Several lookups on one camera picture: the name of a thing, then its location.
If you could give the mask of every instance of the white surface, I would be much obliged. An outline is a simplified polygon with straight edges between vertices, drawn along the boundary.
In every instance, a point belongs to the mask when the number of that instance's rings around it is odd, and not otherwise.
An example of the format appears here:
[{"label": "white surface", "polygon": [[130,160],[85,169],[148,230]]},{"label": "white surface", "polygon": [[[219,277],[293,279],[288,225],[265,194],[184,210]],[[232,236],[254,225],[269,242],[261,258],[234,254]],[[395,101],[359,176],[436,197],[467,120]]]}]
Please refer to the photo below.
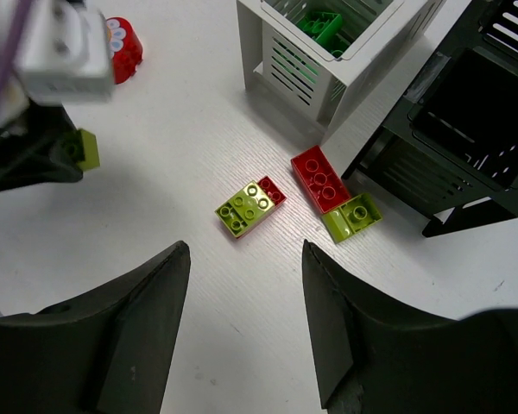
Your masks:
[{"label": "white surface", "polygon": [[[324,145],[340,172],[466,1],[458,3],[448,2],[429,41]],[[381,223],[339,246],[331,242],[290,172],[290,158],[312,138],[282,114],[266,118],[260,91],[243,92],[232,0],[103,0],[98,7],[133,24],[144,62],[112,103],[69,108],[77,125],[98,136],[101,168],[76,185],[0,194],[2,312],[36,312],[182,239],[192,272],[162,412],[319,414],[301,285],[304,238],[426,311],[461,317],[518,306],[518,219],[424,239],[423,220],[384,198]],[[214,210],[265,174],[287,204],[234,242]]]}]

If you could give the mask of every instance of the green lego brick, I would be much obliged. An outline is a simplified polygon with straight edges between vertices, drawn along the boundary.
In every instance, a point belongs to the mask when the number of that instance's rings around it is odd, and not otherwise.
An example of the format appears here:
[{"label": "green lego brick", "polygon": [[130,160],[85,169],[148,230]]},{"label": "green lego brick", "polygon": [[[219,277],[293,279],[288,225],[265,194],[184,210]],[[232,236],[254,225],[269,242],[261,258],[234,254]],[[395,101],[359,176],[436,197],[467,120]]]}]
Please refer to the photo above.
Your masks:
[{"label": "green lego brick", "polygon": [[84,129],[66,134],[63,148],[82,171],[100,166],[96,136]]},{"label": "green lego brick", "polygon": [[267,193],[251,181],[215,212],[236,238],[252,230],[275,210]]},{"label": "green lego brick", "polygon": [[368,194],[356,196],[322,216],[322,221],[335,243],[349,239],[380,220],[382,215]]},{"label": "green lego brick", "polygon": [[338,34],[332,39],[326,50],[337,59],[345,53],[349,46],[351,46],[351,43]]},{"label": "green lego brick", "polygon": [[328,46],[343,25],[344,18],[340,14],[323,11],[309,12],[297,23],[298,28],[322,47]]},{"label": "green lego brick", "polygon": [[282,66],[284,69],[286,69],[286,71],[289,72],[290,74],[294,75],[294,70],[295,70],[295,71],[301,73],[307,79],[309,79],[312,84],[316,84],[317,81],[313,76],[311,76],[311,73],[314,74],[315,76],[318,76],[319,73],[311,65],[308,65],[302,58],[300,58],[298,55],[296,55],[290,49],[288,49],[287,47],[285,47],[282,44],[279,44],[279,46],[282,49],[284,49],[285,53],[289,53],[292,57],[294,57],[294,59],[296,59],[301,64],[303,64],[303,66],[305,66],[307,68],[307,70],[305,70],[302,67],[297,67],[297,65],[295,65],[290,59],[288,59],[286,56],[284,56],[284,53],[280,52],[276,48],[274,49],[275,53],[278,54],[278,56],[280,56],[280,59],[277,59],[275,56],[273,56],[273,59],[275,60],[275,62],[278,63],[280,66]]}]

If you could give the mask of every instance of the lego stud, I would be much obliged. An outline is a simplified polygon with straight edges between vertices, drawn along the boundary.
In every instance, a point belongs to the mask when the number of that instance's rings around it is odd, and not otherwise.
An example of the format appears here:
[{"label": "lego stud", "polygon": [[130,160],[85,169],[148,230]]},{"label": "lego stud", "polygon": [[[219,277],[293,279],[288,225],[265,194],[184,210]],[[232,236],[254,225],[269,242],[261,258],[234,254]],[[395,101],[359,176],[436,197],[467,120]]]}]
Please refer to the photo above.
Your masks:
[{"label": "lego stud", "polygon": [[234,220],[231,223],[231,229],[233,229],[234,231],[239,231],[241,228],[242,228],[242,224],[238,220]]},{"label": "lego stud", "polygon": [[333,187],[325,187],[322,189],[322,197],[326,200],[332,200],[336,197],[336,190]]},{"label": "lego stud", "polygon": [[305,169],[310,173],[314,173],[319,169],[319,163],[315,160],[309,160],[305,163]]},{"label": "lego stud", "polygon": [[225,218],[226,218],[226,217],[228,217],[228,216],[231,214],[231,209],[229,209],[228,207],[226,207],[226,206],[225,206],[225,207],[223,207],[223,208],[220,210],[219,214],[220,214],[222,217],[225,217]]},{"label": "lego stud", "polygon": [[364,220],[368,214],[368,211],[362,205],[359,205],[353,209],[350,219],[354,223],[360,222]]},{"label": "lego stud", "polygon": [[122,17],[112,17],[106,24],[115,83],[119,85],[134,75],[136,67],[142,63],[142,43],[130,23]]},{"label": "lego stud", "polygon": [[313,27],[313,33],[316,35],[322,32],[325,29],[326,23],[325,22],[317,22],[315,23]]},{"label": "lego stud", "polygon": [[316,184],[316,185],[325,185],[326,181],[328,181],[328,178],[322,172],[319,172],[318,174],[314,174],[314,177],[313,177],[313,183],[314,184]]},{"label": "lego stud", "polygon": [[261,198],[257,204],[261,210],[265,210],[268,207],[268,200]]},{"label": "lego stud", "polygon": [[314,27],[314,23],[315,21],[314,20],[310,20],[309,22],[306,23],[306,25],[303,27],[303,31],[304,32],[310,32],[313,30],[313,27]]},{"label": "lego stud", "polygon": [[268,181],[267,179],[264,179],[263,181],[261,181],[259,186],[261,186],[261,188],[263,188],[263,190],[267,190],[270,187],[270,181]]}]

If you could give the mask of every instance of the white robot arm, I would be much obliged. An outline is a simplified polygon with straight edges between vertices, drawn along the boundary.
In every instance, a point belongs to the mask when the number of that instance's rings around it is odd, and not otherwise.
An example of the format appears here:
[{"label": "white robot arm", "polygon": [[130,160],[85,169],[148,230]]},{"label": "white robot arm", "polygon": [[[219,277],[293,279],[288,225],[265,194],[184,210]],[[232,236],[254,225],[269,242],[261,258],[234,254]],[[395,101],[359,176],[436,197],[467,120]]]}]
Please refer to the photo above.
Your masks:
[{"label": "white robot arm", "polygon": [[[0,46],[19,0],[0,0]],[[108,30],[100,11],[66,0],[34,0],[14,73],[43,105],[107,101],[114,87]]]}]

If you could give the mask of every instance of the red lego brick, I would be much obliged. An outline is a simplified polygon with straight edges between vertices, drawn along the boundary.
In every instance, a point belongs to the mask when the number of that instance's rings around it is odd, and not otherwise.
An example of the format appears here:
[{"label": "red lego brick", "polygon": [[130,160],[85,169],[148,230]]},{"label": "red lego brick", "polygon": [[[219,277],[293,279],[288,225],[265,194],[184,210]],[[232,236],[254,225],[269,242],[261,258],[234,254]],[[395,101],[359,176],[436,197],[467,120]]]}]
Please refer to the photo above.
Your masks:
[{"label": "red lego brick", "polygon": [[115,83],[119,85],[134,75],[136,67],[142,63],[142,43],[130,23],[122,17],[107,19],[107,28]]},{"label": "red lego brick", "polygon": [[325,214],[351,200],[351,195],[317,145],[292,159],[292,167],[309,196]]},{"label": "red lego brick", "polygon": [[273,183],[273,180],[269,177],[262,178],[259,181],[259,186],[267,193],[273,203],[275,203],[275,207],[278,207],[286,200],[286,196],[278,189],[275,183]]}]

